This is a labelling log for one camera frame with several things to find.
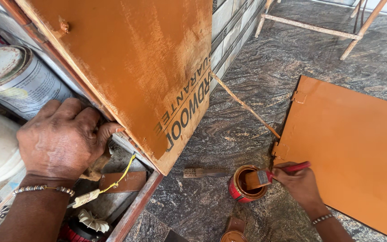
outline open paint can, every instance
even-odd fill
[[[29,47],[0,47],[0,104],[29,120],[49,100],[68,97],[72,92]]]
[[[263,186],[253,190],[246,189],[246,174],[258,170],[259,168],[254,165],[244,165],[235,171],[234,175],[228,181],[229,194],[233,199],[241,203],[247,203],[260,199],[265,195],[268,186]]]
[[[238,230],[229,230],[225,232],[220,242],[248,242],[243,233]]]

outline yellow cable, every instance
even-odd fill
[[[129,167],[131,166],[132,161],[135,159],[135,156],[136,156],[136,153],[134,152],[132,157],[131,157],[131,160],[129,161],[129,164],[126,167],[125,172],[123,173],[123,176],[121,176],[121,178],[118,181],[116,181],[115,183],[111,184],[107,189],[100,191],[99,194],[101,194],[103,192],[106,192],[108,189],[112,188],[115,185],[118,186],[118,183],[121,181],[121,179],[123,179],[125,177],[125,175],[127,173],[127,170],[129,170]]]

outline beaded bracelet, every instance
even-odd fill
[[[330,214],[327,214],[325,216],[319,217],[319,218],[313,220],[311,222],[311,224],[315,225],[316,223],[319,223],[320,221],[324,221],[325,219],[330,218],[330,217],[334,217],[334,215],[330,213]]]
[[[45,190],[47,188],[56,189],[56,191],[61,191],[61,192],[67,193],[70,196],[73,196],[75,194],[75,192],[72,189],[69,189],[69,188],[66,188],[63,186],[47,187],[47,185],[36,185],[36,186],[23,186],[23,187],[17,188],[13,191],[13,195],[15,196],[21,192]]]

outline dark marble floor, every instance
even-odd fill
[[[351,31],[351,9],[307,0],[277,4],[272,15]],[[387,16],[380,15],[345,61],[350,40],[266,20],[223,77],[231,90],[278,131],[301,74],[387,100]],[[184,168],[226,168],[268,162],[272,135],[218,86],[191,140],[132,227],[127,242],[164,241],[170,229],[189,241],[219,241],[229,216],[247,221],[251,242],[320,241],[306,214],[279,183],[266,196],[239,204],[229,177],[183,179]],[[335,212],[356,241],[387,237]]]

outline hand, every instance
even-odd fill
[[[304,168],[300,171],[287,174],[279,168],[295,165],[295,162],[285,162],[273,167],[272,172],[276,179],[281,182],[289,191],[291,196],[307,212],[309,217],[316,219],[329,213],[322,202],[317,189],[315,174],[310,168]]]
[[[121,125],[108,122],[96,129],[100,114],[76,98],[48,101],[17,132],[28,175],[77,180],[101,156],[108,138]]]

